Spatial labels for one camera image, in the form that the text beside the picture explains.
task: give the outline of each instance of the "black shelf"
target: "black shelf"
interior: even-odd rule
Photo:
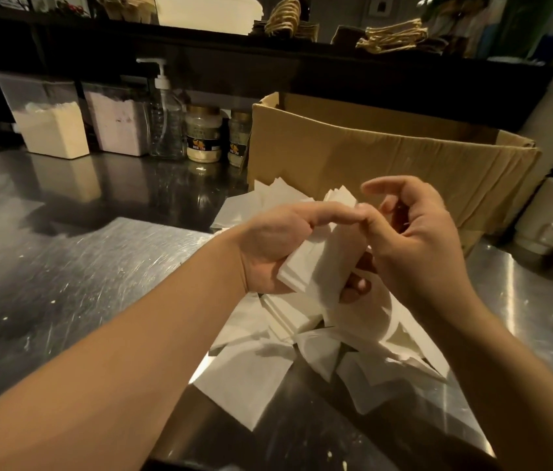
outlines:
[[[112,80],[165,57],[186,89],[259,98],[281,90],[516,131],[553,76],[548,67],[360,49],[0,7],[0,70]]]

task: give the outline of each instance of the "forearm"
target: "forearm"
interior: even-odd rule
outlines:
[[[504,469],[553,470],[553,372],[476,295],[436,317],[426,328]]]
[[[0,470],[139,469],[245,293],[234,233],[0,396]]]

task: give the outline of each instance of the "left hand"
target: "left hand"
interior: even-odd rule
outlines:
[[[283,261],[316,226],[328,223],[352,225],[365,219],[365,214],[335,201],[303,201],[281,205],[260,213],[247,223],[230,229],[239,245],[246,278],[246,290],[284,294],[292,290],[277,279]],[[349,303],[370,290],[370,283],[351,274],[341,294]]]

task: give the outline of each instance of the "hand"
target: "hand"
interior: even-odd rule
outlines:
[[[365,203],[362,232],[373,250],[377,273],[390,292],[422,321],[428,315],[463,310],[476,298],[460,238],[440,194],[412,176],[365,182],[367,194],[385,193],[377,210]],[[390,216],[390,222],[383,215]]]
[[[276,275],[283,261],[311,235],[313,228],[328,223],[352,225],[364,218],[364,212],[335,201],[303,201],[277,206],[231,229],[240,248],[246,290],[292,292]],[[369,290],[368,281],[351,274],[341,301],[355,301]]]

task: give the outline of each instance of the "stainless steel counter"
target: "stainless steel counter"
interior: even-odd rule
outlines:
[[[154,287],[245,189],[223,165],[0,153],[0,393]],[[511,252],[482,241],[471,278],[553,367],[553,270]],[[247,471],[496,468],[489,452],[453,379],[359,416],[338,378],[299,359],[253,433],[189,386],[153,456]]]

